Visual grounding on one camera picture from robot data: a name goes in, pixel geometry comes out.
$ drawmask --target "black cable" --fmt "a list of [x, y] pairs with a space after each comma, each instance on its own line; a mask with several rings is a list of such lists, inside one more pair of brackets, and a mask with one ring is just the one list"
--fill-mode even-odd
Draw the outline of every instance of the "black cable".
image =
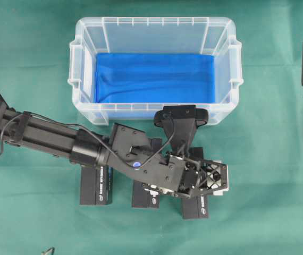
[[134, 167], [134, 166], [131, 166], [129, 165], [123, 158], [121, 158], [118, 154], [116, 154], [110, 147], [109, 145], [107, 145], [100, 137], [98, 137], [97, 135], [95, 135], [93, 132], [91, 132], [89, 129], [87, 129], [85, 126], [82, 126], [80, 124], [66, 124], [66, 123], [61, 123], [61, 122], [58, 122], [58, 121], [54, 121], [54, 120], [51, 120], [50, 118], [48, 117], [45, 117], [45, 116], [42, 116], [40, 114], [36, 114], [36, 113], [31, 113], [31, 116], [34, 116], [34, 117], [37, 117], [37, 118], [40, 118], [42, 120], [45, 120], [45, 121], [48, 121], [48, 122], [51, 122], [51, 123], [54, 123], [54, 124], [58, 124], [58, 125], [61, 125], [61, 126], [65, 126], [67, 128], [69, 127], [74, 127], [74, 128], [79, 128], [79, 129], [83, 129], [84, 131], [86, 131], [88, 134], [90, 134], [93, 138], [95, 138], [101, 145], [103, 145], [113, 156], [115, 156], [116, 158], [118, 158], [122, 163], [124, 163], [126, 166], [128, 166], [129, 168], [132, 168], [134, 170], [138, 170], [142, 167], [144, 167], [153, 157], [155, 157], [157, 154], [159, 154], [170, 142], [171, 140], [173, 139], [174, 137], [174, 134], [175, 134], [175, 124], [174, 124], [174, 120], [173, 118], [168, 115], [168, 114], [164, 114], [164, 118], [168, 118], [171, 120], [172, 122], [172, 126], [173, 126], [173, 132], [171, 134], [171, 136], [168, 138], [168, 140], [154, 153], [152, 154], [150, 157], [148, 157], [140, 166], [138, 167]]
[[7, 127], [14, 121], [16, 120], [17, 118], [19, 118], [20, 116], [22, 116], [23, 114], [20, 113], [16, 116], [14, 116], [12, 119], [9, 120], [9, 122], [7, 122], [4, 127], [2, 128], [2, 131], [1, 131], [1, 137], [0, 137], [0, 142], [1, 142], [1, 150], [0, 150], [0, 156], [3, 154], [4, 152], [4, 132], [5, 130], [7, 129]]

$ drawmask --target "plastic storage bin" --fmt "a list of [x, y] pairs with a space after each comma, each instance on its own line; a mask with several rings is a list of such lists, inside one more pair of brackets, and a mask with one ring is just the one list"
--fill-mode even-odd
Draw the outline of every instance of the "plastic storage bin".
[[243, 83], [241, 43], [228, 18], [83, 18], [70, 43], [72, 101], [93, 124], [110, 119], [149, 119], [164, 103], [92, 103], [98, 53], [205, 54], [214, 56], [215, 102], [196, 104], [209, 112], [209, 125], [218, 124], [237, 106]]

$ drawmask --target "green cloth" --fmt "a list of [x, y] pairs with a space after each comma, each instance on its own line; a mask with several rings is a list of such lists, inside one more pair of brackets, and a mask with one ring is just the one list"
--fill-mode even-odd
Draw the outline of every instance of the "green cloth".
[[[230, 191], [209, 220], [184, 221], [179, 199], [131, 208], [114, 172], [113, 203], [79, 206], [80, 167], [25, 148], [0, 158], [0, 254], [303, 254], [303, 1], [0, 0], [0, 92], [18, 111], [85, 124], [71, 101], [69, 42], [85, 16], [226, 16], [242, 42], [239, 106], [194, 146], [229, 165]], [[122, 121], [165, 138], [152, 121]]]

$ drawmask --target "blue fabric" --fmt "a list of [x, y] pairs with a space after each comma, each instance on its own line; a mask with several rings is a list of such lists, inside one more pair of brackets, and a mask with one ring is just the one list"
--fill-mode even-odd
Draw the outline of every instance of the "blue fabric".
[[97, 54], [96, 103], [214, 103], [214, 57]]

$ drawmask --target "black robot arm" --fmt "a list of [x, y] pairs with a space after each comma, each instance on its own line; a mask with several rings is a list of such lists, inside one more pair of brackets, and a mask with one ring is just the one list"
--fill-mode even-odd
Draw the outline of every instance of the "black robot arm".
[[[83, 167], [110, 166], [144, 184], [145, 190], [191, 198], [228, 190], [227, 165], [190, 155], [196, 129], [208, 112], [190, 106], [170, 106], [156, 113], [168, 141], [159, 150], [144, 131], [115, 123], [110, 137], [77, 124], [63, 124], [39, 114], [17, 112], [0, 95], [0, 144], [28, 147], [69, 159]], [[162, 154], [166, 145], [172, 151]]]

